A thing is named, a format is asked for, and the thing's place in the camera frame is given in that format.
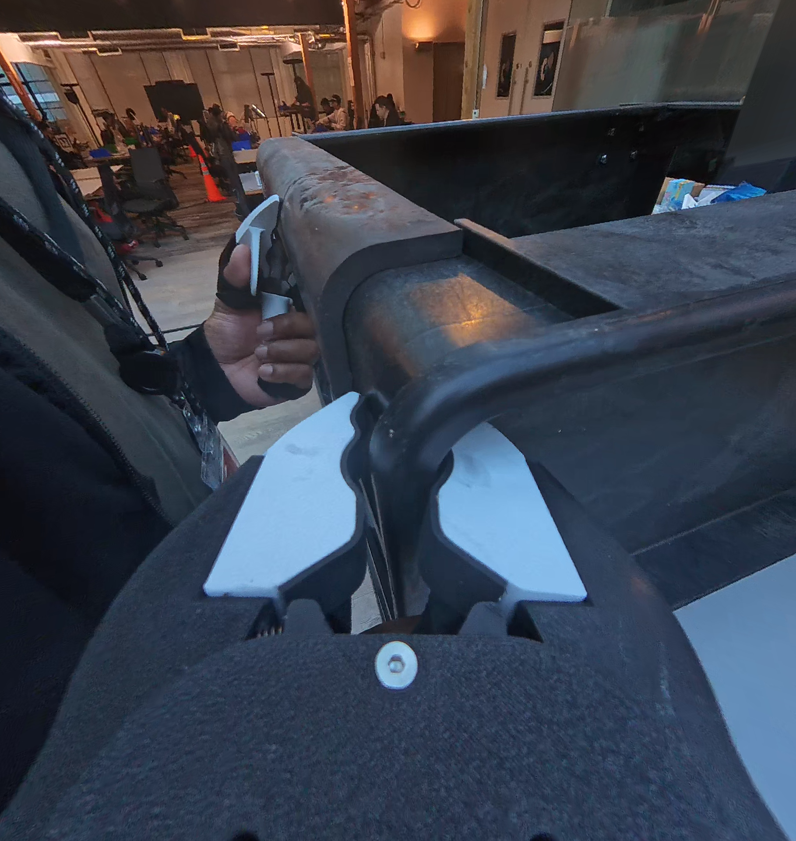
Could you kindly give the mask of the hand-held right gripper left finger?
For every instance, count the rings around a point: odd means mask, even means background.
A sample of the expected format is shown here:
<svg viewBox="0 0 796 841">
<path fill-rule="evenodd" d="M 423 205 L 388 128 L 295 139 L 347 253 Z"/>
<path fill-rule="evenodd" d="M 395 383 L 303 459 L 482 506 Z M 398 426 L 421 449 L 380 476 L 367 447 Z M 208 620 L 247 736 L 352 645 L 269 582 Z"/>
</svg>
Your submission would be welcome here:
<svg viewBox="0 0 796 841">
<path fill-rule="evenodd" d="M 350 471 L 359 443 L 349 392 L 266 451 L 208 574 L 208 597 L 265 598 L 278 613 L 311 600 L 325 613 L 350 602 L 365 571 L 363 502 Z"/>
</svg>

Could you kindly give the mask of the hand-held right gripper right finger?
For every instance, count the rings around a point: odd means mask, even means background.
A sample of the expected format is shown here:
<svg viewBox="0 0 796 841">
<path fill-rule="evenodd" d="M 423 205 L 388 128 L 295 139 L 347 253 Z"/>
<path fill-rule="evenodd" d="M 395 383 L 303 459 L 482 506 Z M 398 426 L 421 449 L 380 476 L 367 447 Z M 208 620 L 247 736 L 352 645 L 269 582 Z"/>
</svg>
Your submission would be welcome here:
<svg viewBox="0 0 796 841">
<path fill-rule="evenodd" d="M 581 604 L 587 591 L 526 458 L 488 423 L 451 451 L 434 490 L 436 597 L 462 615 L 495 604 L 510 619 L 522 602 Z"/>
</svg>

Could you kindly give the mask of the black curved metal bar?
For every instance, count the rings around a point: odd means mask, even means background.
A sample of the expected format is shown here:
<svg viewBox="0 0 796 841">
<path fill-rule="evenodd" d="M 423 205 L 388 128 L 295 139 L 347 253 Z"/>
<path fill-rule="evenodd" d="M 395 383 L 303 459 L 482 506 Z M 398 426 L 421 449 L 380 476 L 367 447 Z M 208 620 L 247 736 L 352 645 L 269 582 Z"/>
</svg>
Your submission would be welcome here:
<svg viewBox="0 0 796 841">
<path fill-rule="evenodd" d="M 380 488 L 397 483 L 420 494 L 462 436 L 545 389 L 564 394 L 791 335 L 796 272 L 664 310 L 585 318 L 535 339 L 466 346 L 393 397 L 370 438 L 370 470 Z"/>
</svg>

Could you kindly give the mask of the black ribbed plastic crate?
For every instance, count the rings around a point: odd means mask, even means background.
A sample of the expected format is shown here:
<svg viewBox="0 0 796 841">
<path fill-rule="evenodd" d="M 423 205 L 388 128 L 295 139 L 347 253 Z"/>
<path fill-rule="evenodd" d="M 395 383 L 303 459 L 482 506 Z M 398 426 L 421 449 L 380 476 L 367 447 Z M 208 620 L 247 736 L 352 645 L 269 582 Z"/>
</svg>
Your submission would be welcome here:
<svg viewBox="0 0 796 841">
<path fill-rule="evenodd" d="M 712 163 L 730 106 L 666 106 L 312 135 L 463 235 L 373 275 L 343 316 L 379 414 L 466 346 L 664 310 L 796 272 L 796 191 L 662 216 L 673 163 Z M 680 608 L 796 554 L 796 335 L 490 420 Z"/>
</svg>

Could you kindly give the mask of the person's left hand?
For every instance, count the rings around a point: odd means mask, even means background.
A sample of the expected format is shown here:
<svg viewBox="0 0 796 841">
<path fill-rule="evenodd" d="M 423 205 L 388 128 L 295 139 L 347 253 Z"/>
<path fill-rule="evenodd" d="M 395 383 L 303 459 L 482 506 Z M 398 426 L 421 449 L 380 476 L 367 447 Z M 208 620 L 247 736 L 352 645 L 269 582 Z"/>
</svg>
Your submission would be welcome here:
<svg viewBox="0 0 796 841">
<path fill-rule="evenodd" d="M 233 420 L 305 397 L 312 389 L 319 359 L 316 328 L 306 313 L 291 310 L 265 318 L 260 308 L 236 309 L 238 294 L 250 295 L 250 250 L 234 237 L 219 260 L 218 289 L 211 315 L 203 323 L 212 372 L 225 385 L 211 391 L 211 416 Z"/>
</svg>

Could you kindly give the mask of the orange traffic cone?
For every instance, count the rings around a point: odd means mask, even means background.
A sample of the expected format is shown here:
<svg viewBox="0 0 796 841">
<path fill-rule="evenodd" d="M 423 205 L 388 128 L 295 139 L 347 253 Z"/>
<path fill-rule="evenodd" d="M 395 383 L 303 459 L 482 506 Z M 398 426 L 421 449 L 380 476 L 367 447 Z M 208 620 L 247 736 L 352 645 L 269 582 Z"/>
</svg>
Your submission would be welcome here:
<svg viewBox="0 0 796 841">
<path fill-rule="evenodd" d="M 203 155 L 197 153 L 197 161 L 200 164 L 204 193 L 206 200 L 212 204 L 224 203 L 226 197 L 222 194 L 217 182 L 210 173 Z"/>
</svg>

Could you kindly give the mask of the clear badge holder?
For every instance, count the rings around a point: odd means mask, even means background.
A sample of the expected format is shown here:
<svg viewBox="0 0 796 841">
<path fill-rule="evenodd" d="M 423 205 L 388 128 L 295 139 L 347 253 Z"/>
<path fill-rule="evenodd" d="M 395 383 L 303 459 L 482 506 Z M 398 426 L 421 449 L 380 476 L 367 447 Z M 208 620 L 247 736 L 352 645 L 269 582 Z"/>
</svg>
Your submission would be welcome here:
<svg viewBox="0 0 796 841">
<path fill-rule="evenodd" d="M 209 415 L 186 398 L 180 399 L 180 409 L 200 452 L 201 481 L 210 490 L 216 490 L 227 475 L 224 438 Z"/>
</svg>

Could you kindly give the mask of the black office chair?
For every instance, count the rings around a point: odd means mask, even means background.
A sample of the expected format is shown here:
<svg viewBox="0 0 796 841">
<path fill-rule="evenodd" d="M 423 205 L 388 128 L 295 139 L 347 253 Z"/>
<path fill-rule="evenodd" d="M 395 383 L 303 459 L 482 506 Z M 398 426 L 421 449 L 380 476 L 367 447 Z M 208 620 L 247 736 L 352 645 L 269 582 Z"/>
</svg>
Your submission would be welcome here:
<svg viewBox="0 0 796 841">
<path fill-rule="evenodd" d="M 173 217 L 173 212 L 180 209 L 180 201 L 169 183 L 158 150 L 151 146 L 130 149 L 129 162 L 130 181 L 120 192 L 120 206 L 125 214 L 151 237 L 156 248 L 169 233 L 189 241 L 187 229 Z"/>
</svg>

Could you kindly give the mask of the black display screen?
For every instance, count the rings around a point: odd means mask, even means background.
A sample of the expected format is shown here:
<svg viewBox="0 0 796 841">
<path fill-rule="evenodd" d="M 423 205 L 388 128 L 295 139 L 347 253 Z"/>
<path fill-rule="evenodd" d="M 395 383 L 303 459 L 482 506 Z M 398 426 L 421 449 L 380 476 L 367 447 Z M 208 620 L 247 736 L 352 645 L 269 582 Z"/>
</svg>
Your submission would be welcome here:
<svg viewBox="0 0 796 841">
<path fill-rule="evenodd" d="M 180 121 L 185 123 L 204 120 L 204 103 L 196 83 L 183 80 L 157 81 L 143 89 L 157 121 L 165 121 L 167 114 L 178 115 Z"/>
</svg>

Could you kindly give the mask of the brown door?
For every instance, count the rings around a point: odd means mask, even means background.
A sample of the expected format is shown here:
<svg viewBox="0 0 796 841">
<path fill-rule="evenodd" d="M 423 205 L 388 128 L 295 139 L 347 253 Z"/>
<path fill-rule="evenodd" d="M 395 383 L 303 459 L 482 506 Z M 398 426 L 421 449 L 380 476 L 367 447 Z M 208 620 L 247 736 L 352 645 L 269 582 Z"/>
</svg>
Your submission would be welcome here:
<svg viewBox="0 0 796 841">
<path fill-rule="evenodd" d="M 460 120 L 465 42 L 433 44 L 433 122 Z"/>
</svg>

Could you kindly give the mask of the light blue box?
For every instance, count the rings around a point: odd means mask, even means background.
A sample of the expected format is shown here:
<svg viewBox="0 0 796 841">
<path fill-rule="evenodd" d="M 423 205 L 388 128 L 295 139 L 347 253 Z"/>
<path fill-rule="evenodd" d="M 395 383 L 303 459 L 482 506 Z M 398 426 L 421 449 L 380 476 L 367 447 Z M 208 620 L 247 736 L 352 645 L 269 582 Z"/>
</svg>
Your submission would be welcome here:
<svg viewBox="0 0 796 841">
<path fill-rule="evenodd" d="M 687 178 L 666 177 L 662 183 L 658 199 L 652 214 L 677 212 L 682 209 L 695 208 L 699 203 L 699 196 L 706 184 Z"/>
</svg>

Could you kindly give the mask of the blue plastic bag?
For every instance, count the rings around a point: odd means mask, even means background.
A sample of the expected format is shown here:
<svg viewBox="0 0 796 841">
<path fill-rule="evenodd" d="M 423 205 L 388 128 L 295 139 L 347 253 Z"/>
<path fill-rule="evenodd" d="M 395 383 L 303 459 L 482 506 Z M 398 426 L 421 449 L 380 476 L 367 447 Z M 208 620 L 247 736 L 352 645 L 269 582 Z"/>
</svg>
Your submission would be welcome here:
<svg viewBox="0 0 796 841">
<path fill-rule="evenodd" d="M 741 182 L 739 185 L 729 187 L 713 198 L 711 205 L 728 204 L 749 198 L 757 198 L 767 194 L 767 191 L 748 182 Z"/>
</svg>

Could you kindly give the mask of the rusty brown cart rail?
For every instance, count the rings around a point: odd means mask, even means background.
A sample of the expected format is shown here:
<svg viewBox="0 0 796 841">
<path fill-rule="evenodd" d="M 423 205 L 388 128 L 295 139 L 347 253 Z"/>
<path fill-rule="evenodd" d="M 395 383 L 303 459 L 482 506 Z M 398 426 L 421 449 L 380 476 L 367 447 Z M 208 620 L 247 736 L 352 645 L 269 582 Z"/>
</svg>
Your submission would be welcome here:
<svg viewBox="0 0 796 841">
<path fill-rule="evenodd" d="M 352 390 L 343 316 L 373 275 L 461 255 L 461 229 L 311 142 L 265 141 L 257 151 L 265 195 L 280 200 L 277 232 L 317 328 L 323 399 Z"/>
</svg>

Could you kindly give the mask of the wooden post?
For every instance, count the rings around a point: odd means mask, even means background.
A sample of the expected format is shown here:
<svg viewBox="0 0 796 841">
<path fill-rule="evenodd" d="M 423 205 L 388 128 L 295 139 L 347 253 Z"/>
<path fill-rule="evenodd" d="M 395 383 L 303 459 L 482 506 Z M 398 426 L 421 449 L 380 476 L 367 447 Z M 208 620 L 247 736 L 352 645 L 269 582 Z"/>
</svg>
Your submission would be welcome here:
<svg viewBox="0 0 796 841">
<path fill-rule="evenodd" d="M 479 117 L 485 78 L 486 29 L 489 1 L 468 1 L 460 119 Z"/>
</svg>

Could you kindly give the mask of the dark wall poster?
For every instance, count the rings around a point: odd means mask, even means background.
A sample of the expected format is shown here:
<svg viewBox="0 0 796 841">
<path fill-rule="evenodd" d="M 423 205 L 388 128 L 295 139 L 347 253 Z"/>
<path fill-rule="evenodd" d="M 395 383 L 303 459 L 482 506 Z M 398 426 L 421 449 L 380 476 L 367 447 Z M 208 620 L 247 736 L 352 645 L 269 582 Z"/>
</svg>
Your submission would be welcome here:
<svg viewBox="0 0 796 841">
<path fill-rule="evenodd" d="M 497 68 L 496 98 L 509 99 L 511 82 L 515 69 L 515 52 L 518 34 L 516 31 L 506 32 L 500 39 L 500 51 Z"/>
<path fill-rule="evenodd" d="M 563 34 L 564 22 L 562 21 L 547 23 L 543 27 L 532 90 L 534 98 L 553 96 Z"/>
</svg>

